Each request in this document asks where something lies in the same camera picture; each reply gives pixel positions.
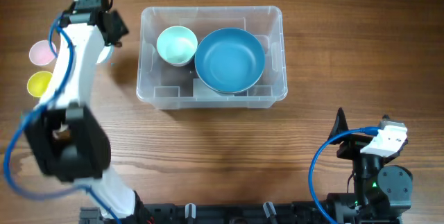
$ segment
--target wooden table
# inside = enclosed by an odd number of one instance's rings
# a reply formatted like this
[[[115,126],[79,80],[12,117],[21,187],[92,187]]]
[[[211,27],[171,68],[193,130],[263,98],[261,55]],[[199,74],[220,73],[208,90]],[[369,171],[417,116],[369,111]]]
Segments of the wooden table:
[[[36,71],[32,44],[47,38],[71,0],[0,0],[1,158],[21,112],[37,100],[26,91]],[[284,17],[289,93],[267,110],[159,111],[135,95],[139,28],[149,6],[275,5]],[[112,163],[145,203],[183,205],[311,200],[307,170],[338,107],[349,126],[375,125],[383,114],[405,121],[409,145],[394,164],[413,172],[413,207],[405,223],[444,218],[443,0],[114,0],[130,29],[112,63],[99,66],[92,110],[112,144]],[[344,192],[351,163],[329,147],[318,161],[319,198]],[[60,188],[43,178],[21,139],[15,177],[37,191]],[[36,203],[0,181],[2,223],[76,223],[76,194]]]

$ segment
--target wooden surface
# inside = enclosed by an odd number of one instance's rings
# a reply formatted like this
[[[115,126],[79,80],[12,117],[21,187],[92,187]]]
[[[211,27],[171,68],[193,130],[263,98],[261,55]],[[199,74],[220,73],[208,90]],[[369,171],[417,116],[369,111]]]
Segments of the wooden surface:
[[[145,203],[183,205],[311,200],[307,170],[338,107],[349,126],[405,121],[409,145],[394,164],[413,172],[404,222],[444,219],[444,0],[115,0],[130,29],[123,48],[98,67],[92,110],[112,144],[112,163]],[[32,44],[47,38],[71,0],[0,0],[0,152],[36,100]],[[149,6],[274,5],[284,17],[289,93],[267,110],[159,111],[136,95],[139,28]],[[344,192],[351,163],[329,147],[318,161],[319,198]],[[60,188],[43,178],[24,139],[12,157],[20,184]],[[36,203],[0,180],[2,223],[76,223],[86,196]]]

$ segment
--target clear plastic container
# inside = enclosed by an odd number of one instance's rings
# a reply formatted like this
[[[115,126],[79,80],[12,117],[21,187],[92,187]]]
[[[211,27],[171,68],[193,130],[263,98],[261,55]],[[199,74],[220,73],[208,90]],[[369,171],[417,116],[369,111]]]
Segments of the clear plastic container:
[[[239,94],[221,94],[198,77],[194,62],[174,67],[157,53],[159,34],[170,26],[185,26],[198,42],[220,28],[235,27],[252,33],[266,54],[259,81]],[[137,96],[157,109],[193,107],[268,108],[288,92],[282,13],[275,6],[150,7],[142,13]]]

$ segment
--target blue cable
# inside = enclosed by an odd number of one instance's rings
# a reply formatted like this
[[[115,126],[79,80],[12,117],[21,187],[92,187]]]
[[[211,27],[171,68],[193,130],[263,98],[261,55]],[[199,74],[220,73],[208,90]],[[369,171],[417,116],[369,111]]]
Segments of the blue cable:
[[[20,123],[19,128],[15,132],[14,136],[11,139],[11,142],[8,144],[8,147],[5,151],[5,157],[3,160],[3,171],[4,171],[4,177],[6,179],[6,182],[8,183],[9,187],[18,195],[23,196],[30,200],[50,200],[55,198],[60,198],[63,196],[67,196],[71,193],[74,193],[78,190],[85,190],[86,193],[89,193],[93,199],[104,209],[106,209],[111,216],[116,220],[117,224],[121,224],[120,219],[116,216],[116,214],[111,210],[110,207],[107,207],[106,204],[94,193],[92,188],[87,185],[78,185],[75,187],[72,187],[70,189],[64,189],[58,192],[53,193],[33,193],[30,191],[27,191],[26,189],[21,188],[12,178],[12,174],[10,171],[10,158],[12,155],[12,151],[14,150],[15,145],[17,144],[17,141],[19,140],[20,136],[22,135],[23,131],[26,129],[26,127],[31,123],[32,120],[34,120],[35,117],[38,117],[43,113],[48,105],[55,101],[63,92],[65,89],[69,76],[71,74],[72,66],[74,63],[74,46],[69,39],[68,34],[65,33],[65,31],[57,26],[58,21],[60,20],[60,17],[58,17],[54,22],[53,25],[51,25],[50,33],[49,33],[49,39],[51,39],[53,31],[56,29],[67,41],[68,48],[69,48],[69,62],[67,71],[65,73],[65,76],[62,79],[62,82],[60,83],[59,88],[54,91],[54,95],[44,104],[38,106],[35,110],[33,110],[30,114],[28,114],[25,119]],[[54,53],[55,56],[57,56],[57,53],[52,49],[51,40],[49,40],[49,45],[51,46],[51,51]]]
[[[365,127],[365,128],[359,128],[355,130],[348,130],[345,132],[342,132],[340,134],[337,134],[336,136],[328,139],[319,149],[316,151],[316,154],[314,154],[313,160],[311,161],[310,169],[308,171],[308,187],[310,189],[310,194],[313,198],[314,203],[316,204],[317,208],[321,212],[322,215],[331,223],[331,224],[338,224],[322,207],[321,203],[319,202],[318,197],[316,197],[316,193],[314,192],[314,186],[313,186],[313,172],[314,172],[314,165],[316,164],[316,161],[318,160],[319,155],[321,152],[327,147],[329,144],[331,144],[333,141],[336,141],[337,139],[344,137],[346,135],[350,135],[352,133],[364,133],[366,135],[372,135],[376,136],[377,131],[380,130],[378,127]]]

